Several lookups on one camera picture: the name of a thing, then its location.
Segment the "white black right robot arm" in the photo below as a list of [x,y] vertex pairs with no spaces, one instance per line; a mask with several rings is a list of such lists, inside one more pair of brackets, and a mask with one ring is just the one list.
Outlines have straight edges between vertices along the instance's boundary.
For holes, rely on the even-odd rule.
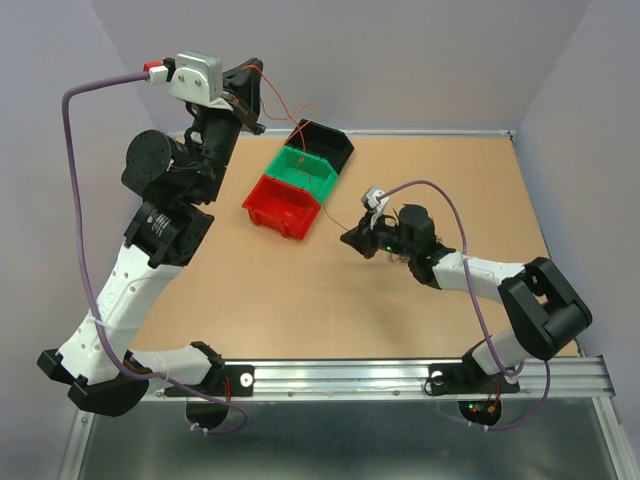
[[406,204],[395,217],[367,211],[343,233],[341,242],[366,259],[379,251],[403,257],[422,285],[468,293],[504,307],[509,325],[467,351],[460,366],[463,384],[482,390],[501,370],[529,358],[552,359],[586,330],[593,316],[586,303],[546,257],[502,263],[471,257],[445,246],[426,208]]

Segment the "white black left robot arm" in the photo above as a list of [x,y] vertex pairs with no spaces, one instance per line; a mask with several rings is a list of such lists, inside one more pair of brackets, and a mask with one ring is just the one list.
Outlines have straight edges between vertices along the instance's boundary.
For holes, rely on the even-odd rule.
[[161,352],[130,345],[211,227],[213,217],[204,207],[218,197],[239,135],[264,131],[262,71],[258,58],[224,70],[216,58],[185,52],[64,94],[61,108],[68,111],[82,93],[140,81],[166,85],[192,118],[182,140],[146,130],[129,144],[121,181],[140,198],[140,207],[104,286],[86,290],[89,309],[81,324],[64,344],[38,357],[39,369],[65,384],[80,410],[117,417],[146,394],[171,389],[202,399],[186,410],[193,427],[214,434],[228,418],[232,384],[222,357],[209,345],[193,342]]

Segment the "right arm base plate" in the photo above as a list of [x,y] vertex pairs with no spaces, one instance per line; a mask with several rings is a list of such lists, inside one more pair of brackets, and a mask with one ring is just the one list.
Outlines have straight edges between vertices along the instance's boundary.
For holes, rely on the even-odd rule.
[[465,363],[434,363],[428,368],[423,391],[429,396],[489,395],[518,393],[518,382],[509,383],[501,374],[487,375],[479,367]]

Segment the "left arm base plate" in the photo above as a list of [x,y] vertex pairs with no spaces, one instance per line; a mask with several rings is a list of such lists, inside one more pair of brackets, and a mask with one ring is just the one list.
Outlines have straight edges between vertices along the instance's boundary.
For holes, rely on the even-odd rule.
[[179,366],[169,371],[169,377],[210,396],[222,397],[229,387],[232,397],[251,397],[255,367],[246,363]]

